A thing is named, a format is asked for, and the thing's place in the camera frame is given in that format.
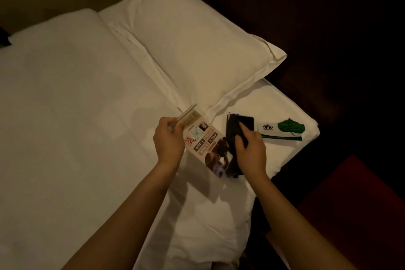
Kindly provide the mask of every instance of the human arm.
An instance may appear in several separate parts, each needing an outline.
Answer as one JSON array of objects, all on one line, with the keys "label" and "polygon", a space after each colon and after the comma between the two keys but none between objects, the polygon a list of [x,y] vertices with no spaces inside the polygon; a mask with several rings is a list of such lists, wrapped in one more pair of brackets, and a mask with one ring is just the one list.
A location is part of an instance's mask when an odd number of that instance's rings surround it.
[{"label": "human arm", "polygon": [[266,174],[266,146],[258,132],[240,127],[249,144],[235,139],[238,165],[259,198],[292,270],[356,269],[281,194]]},{"label": "human arm", "polygon": [[158,163],[62,270],[133,268],[184,153],[184,124],[161,118],[154,142]]}]

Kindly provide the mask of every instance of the person's right hand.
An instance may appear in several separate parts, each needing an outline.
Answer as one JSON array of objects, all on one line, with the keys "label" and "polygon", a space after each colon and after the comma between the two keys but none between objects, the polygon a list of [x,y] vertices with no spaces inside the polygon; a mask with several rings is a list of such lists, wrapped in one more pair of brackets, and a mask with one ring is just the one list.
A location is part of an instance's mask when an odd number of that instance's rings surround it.
[{"label": "person's right hand", "polygon": [[250,131],[241,122],[239,125],[249,144],[245,148],[242,138],[237,135],[235,137],[236,157],[240,169],[250,182],[256,177],[266,176],[266,145],[260,133]]}]

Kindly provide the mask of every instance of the red carpet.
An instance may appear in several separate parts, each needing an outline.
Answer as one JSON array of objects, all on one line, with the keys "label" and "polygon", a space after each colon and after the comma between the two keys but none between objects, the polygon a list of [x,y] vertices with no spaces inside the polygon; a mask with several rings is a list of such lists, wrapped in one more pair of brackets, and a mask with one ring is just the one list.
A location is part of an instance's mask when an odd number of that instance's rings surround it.
[{"label": "red carpet", "polygon": [[405,268],[405,202],[357,157],[348,157],[298,210],[358,269]]}]

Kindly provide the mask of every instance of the green leaf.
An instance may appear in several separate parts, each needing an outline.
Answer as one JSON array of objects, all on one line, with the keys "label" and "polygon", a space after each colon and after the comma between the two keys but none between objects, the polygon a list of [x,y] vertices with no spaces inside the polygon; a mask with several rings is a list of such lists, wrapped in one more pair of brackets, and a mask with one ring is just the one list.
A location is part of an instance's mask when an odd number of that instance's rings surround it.
[{"label": "green leaf", "polygon": [[282,121],[278,123],[277,126],[282,132],[295,132],[296,134],[302,134],[305,131],[305,125],[293,121],[292,119]]}]

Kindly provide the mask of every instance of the logo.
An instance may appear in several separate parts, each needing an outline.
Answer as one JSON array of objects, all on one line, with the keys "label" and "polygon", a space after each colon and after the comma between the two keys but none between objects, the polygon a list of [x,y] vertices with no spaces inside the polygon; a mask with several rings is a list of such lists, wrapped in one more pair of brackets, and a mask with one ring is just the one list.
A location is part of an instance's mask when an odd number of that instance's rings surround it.
[{"label": "logo", "polygon": [[273,130],[273,126],[266,124],[266,125],[263,125],[263,129],[264,130]]}]

